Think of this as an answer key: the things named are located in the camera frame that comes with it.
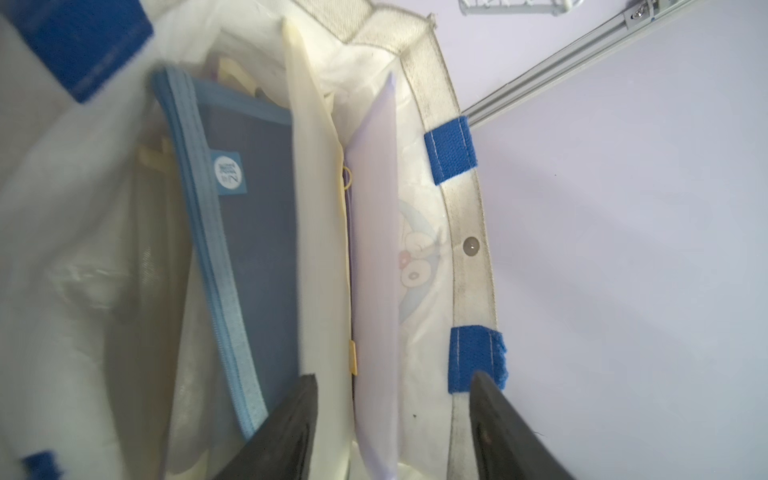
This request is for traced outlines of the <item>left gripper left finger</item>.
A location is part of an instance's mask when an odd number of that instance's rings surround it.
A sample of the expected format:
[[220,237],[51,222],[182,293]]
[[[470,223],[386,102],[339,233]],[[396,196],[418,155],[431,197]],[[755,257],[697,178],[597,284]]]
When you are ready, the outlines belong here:
[[310,473],[318,417],[318,384],[301,376],[216,480],[302,480]]

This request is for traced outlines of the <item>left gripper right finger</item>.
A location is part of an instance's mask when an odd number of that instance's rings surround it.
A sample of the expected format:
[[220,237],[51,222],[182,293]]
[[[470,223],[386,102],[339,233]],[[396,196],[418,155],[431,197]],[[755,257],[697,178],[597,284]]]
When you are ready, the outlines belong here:
[[573,480],[484,371],[471,381],[469,417],[481,480]]

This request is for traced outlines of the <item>small purple pouch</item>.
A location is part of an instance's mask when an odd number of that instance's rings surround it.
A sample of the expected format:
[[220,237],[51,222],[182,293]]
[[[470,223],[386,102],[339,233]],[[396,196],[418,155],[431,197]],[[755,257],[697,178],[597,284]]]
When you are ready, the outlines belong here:
[[396,87],[387,78],[345,150],[356,352],[356,440],[372,479],[398,476],[399,268]]

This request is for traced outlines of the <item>yellow mesh pouch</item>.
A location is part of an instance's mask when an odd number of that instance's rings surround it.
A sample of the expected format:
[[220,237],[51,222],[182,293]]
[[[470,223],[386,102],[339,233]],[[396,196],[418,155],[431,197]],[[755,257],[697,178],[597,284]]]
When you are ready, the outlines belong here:
[[343,152],[298,26],[282,26],[293,117],[299,365],[318,385],[309,476],[344,479],[353,440]]

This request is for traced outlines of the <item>dark blue mesh pouch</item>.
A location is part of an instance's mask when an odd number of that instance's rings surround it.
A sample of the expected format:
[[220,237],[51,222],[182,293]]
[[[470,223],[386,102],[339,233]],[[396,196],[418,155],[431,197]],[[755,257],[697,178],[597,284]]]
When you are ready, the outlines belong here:
[[299,375],[289,110],[178,67],[151,77],[240,428],[253,436]]

